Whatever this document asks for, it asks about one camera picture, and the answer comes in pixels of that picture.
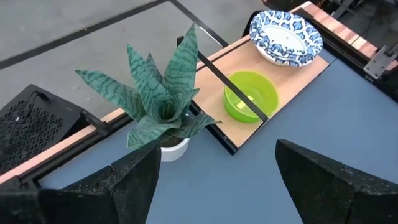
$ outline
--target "black fan grille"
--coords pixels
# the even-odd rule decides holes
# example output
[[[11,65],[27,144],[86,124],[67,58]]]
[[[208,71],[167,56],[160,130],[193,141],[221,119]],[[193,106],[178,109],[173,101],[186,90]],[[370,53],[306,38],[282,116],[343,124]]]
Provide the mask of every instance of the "black fan grille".
[[[48,149],[63,126],[62,118],[26,103],[19,101],[0,118],[0,175]]]

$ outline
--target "green bowl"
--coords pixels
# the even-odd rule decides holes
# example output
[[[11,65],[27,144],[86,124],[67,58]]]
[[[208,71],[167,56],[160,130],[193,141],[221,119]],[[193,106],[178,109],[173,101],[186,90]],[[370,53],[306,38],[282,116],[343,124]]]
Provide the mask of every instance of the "green bowl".
[[[230,75],[229,79],[267,116],[272,115],[277,109],[276,87],[264,75],[252,71],[240,71]],[[223,101],[226,111],[234,119],[244,123],[255,123],[260,120],[227,86],[224,87]]]

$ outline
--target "blue table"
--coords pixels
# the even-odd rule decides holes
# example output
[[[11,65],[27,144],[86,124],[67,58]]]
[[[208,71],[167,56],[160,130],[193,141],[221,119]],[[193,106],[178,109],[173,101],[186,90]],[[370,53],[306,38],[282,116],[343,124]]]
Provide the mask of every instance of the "blue table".
[[[398,104],[328,52],[321,56],[330,66],[235,156],[204,129],[182,158],[162,163],[147,223],[301,223],[275,161],[281,138],[397,183]],[[41,185],[60,189],[127,154],[133,125]]]

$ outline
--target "stack of plates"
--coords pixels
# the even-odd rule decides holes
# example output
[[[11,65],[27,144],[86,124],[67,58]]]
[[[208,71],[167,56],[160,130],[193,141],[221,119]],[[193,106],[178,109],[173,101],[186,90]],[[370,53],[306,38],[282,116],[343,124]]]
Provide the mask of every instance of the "stack of plates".
[[[323,46],[321,35],[309,22],[275,10],[260,12],[253,18],[250,38],[270,62],[296,67],[311,63]]]

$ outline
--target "snake plant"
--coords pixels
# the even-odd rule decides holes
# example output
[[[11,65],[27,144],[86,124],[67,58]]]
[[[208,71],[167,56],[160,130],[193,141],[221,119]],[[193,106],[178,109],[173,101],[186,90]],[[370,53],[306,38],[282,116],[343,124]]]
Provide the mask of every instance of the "snake plant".
[[[128,148],[135,150],[151,141],[166,141],[172,136],[190,138],[206,125],[217,123],[206,114],[186,116],[192,98],[199,91],[194,88],[198,61],[194,25],[174,52],[164,76],[151,54],[144,60],[130,45],[127,45],[127,54],[136,88],[123,85],[99,71],[75,71],[103,98],[138,121],[128,134]]]

